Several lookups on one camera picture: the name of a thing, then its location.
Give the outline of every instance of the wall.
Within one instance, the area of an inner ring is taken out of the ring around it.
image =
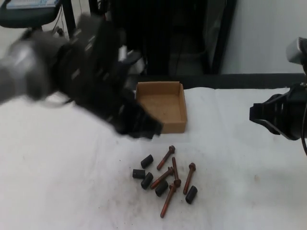
[[[237,0],[222,73],[298,73],[285,49],[307,37],[306,0]]]

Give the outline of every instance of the cardboard box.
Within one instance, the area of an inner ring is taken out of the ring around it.
[[[162,133],[184,133],[187,109],[183,86],[178,81],[140,82],[136,99],[164,124]]]

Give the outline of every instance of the rusty bolt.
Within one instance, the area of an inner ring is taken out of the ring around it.
[[[169,158],[169,156],[172,154],[172,153],[175,153],[175,147],[172,145],[170,147],[168,147],[168,152],[167,154],[163,157],[163,159],[161,160],[161,162],[158,164],[157,166],[157,170],[160,170],[163,165],[165,164],[165,162],[167,161],[167,159]]]
[[[188,174],[188,178],[187,178],[187,181],[186,181],[186,185],[184,186],[184,189],[183,189],[183,194],[186,195],[187,192],[188,192],[188,189],[189,189],[189,185],[190,185],[190,182],[191,182],[191,179],[192,179],[192,175],[194,173],[194,171],[196,170],[196,166],[194,163],[191,163],[189,165],[189,168],[190,168],[190,171],[189,171],[189,174]]]
[[[178,176],[178,170],[177,170],[177,164],[176,164],[176,158],[172,157],[172,162],[173,162],[173,168],[174,168],[174,175],[175,175],[175,180],[174,180],[174,185],[179,188],[181,185],[181,180],[179,179]]]
[[[173,175],[174,173],[174,169],[173,167],[168,167],[168,170],[162,175],[160,176],[158,179],[155,180],[155,182],[152,183],[152,185],[150,186],[151,189],[156,188],[161,181],[163,181],[165,178],[167,178],[169,175]]]
[[[164,218],[165,216],[165,213],[167,211],[167,208],[169,206],[169,203],[171,202],[171,199],[172,199],[172,196],[173,194],[176,192],[176,186],[172,183],[170,186],[169,186],[169,192],[168,192],[168,195],[167,195],[167,198],[166,198],[166,201],[164,203],[164,206],[163,206],[163,209],[162,209],[162,212],[160,214],[160,217],[161,218]]]

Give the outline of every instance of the white table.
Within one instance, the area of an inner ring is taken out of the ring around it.
[[[248,120],[253,103],[286,91],[186,90],[186,133],[151,142],[119,137],[72,105],[5,104],[0,229],[305,230],[307,157],[300,141]],[[143,190],[131,174],[152,154],[147,171],[159,176],[166,166],[156,166],[171,144],[183,185],[161,219],[166,194]],[[191,162],[198,194],[188,205],[182,190]]]

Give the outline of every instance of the black chair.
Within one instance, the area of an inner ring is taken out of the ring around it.
[[[6,5],[11,0],[5,0],[0,7],[0,26],[5,28],[32,28],[42,29],[57,18],[61,5],[66,19],[69,37],[76,27],[71,0],[60,0],[55,8],[8,10]]]

